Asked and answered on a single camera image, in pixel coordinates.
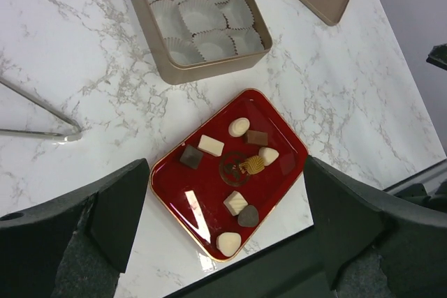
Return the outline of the metal tongs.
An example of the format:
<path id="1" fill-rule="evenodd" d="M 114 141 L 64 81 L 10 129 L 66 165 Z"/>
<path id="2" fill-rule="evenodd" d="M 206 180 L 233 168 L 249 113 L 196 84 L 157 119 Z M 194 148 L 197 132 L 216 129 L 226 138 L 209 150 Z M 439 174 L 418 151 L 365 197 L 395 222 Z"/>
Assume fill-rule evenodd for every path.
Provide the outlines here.
<path id="1" fill-rule="evenodd" d="M 73 119 L 6 78 L 1 78 L 1 137 L 75 142 L 82 129 Z"/>

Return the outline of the round white chocolate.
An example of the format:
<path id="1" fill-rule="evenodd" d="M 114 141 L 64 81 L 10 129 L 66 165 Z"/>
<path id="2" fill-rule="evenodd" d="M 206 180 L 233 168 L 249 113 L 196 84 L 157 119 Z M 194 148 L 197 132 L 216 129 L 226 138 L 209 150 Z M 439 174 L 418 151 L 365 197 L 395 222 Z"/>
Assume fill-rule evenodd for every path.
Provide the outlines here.
<path id="1" fill-rule="evenodd" d="M 250 127 L 250 121 L 245 117 L 233 120 L 229 127 L 228 133 L 231 137 L 242 137 Z"/>

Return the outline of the white rectangular chocolate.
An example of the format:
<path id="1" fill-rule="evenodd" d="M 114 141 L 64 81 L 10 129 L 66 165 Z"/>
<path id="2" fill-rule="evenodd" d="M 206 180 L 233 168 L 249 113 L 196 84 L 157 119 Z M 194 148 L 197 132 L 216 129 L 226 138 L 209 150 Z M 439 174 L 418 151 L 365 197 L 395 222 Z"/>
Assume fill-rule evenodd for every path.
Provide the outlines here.
<path id="1" fill-rule="evenodd" d="M 201 135 L 198 149 L 215 157 L 220 157 L 223 153 L 224 143 L 207 135 Z"/>

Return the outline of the gold chocolate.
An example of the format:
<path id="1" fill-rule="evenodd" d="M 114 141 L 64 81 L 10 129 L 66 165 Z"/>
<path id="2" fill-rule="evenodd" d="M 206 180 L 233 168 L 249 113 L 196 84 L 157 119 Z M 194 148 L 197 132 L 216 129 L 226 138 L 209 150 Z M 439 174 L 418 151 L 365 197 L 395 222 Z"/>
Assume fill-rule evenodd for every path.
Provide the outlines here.
<path id="1" fill-rule="evenodd" d="M 250 175 L 258 174 L 265 169 L 264 161 L 260 156 L 252 156 L 239 164 L 242 173 Z"/>

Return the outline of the brown square chocolate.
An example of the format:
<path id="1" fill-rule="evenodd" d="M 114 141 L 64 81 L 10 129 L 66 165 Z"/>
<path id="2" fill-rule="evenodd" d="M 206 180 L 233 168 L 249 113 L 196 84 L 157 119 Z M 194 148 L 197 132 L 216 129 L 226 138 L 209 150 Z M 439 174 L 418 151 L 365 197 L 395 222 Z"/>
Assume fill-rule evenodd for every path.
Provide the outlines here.
<path id="1" fill-rule="evenodd" d="M 261 147 L 268 146 L 268 134 L 263 131 L 248 130 L 244 134 L 244 141 L 247 144 L 253 144 Z"/>

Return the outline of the white heart chocolate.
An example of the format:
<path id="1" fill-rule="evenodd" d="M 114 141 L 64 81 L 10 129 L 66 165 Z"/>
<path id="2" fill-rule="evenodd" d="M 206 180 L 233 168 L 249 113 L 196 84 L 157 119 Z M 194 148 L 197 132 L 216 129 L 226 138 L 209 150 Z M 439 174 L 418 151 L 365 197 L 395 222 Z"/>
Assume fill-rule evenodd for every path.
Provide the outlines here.
<path id="1" fill-rule="evenodd" d="M 279 157 L 279 152 L 273 148 L 261 147 L 258 155 L 262 158 L 264 166 L 269 166 Z"/>

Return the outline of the dark square chocolate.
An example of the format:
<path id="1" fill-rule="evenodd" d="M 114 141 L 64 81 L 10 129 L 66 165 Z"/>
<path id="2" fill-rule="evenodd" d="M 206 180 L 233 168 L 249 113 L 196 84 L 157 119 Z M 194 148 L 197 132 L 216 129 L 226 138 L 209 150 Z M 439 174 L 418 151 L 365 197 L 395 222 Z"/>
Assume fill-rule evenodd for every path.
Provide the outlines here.
<path id="1" fill-rule="evenodd" d="M 179 161 L 187 167 L 197 170 L 202 158 L 203 152 L 188 144 L 185 146 Z"/>

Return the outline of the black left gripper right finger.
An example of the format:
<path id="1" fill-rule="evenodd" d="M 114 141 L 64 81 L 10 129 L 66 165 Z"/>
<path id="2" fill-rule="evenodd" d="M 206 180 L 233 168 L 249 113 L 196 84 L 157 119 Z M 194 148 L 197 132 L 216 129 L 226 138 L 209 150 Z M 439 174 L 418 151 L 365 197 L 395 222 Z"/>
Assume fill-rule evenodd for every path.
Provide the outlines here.
<path id="1" fill-rule="evenodd" d="M 371 259 L 395 297 L 446 296 L 446 213 L 362 183 L 308 156 L 305 188 L 328 286 Z"/>

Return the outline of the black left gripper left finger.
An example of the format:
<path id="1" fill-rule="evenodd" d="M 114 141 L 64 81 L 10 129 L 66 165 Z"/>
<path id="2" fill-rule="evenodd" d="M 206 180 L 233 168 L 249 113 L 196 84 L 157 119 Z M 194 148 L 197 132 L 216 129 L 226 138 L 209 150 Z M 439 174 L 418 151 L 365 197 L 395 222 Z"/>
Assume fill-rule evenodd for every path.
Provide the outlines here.
<path id="1" fill-rule="evenodd" d="M 142 158 L 1 217 L 2 297 L 114 297 L 147 192 Z"/>

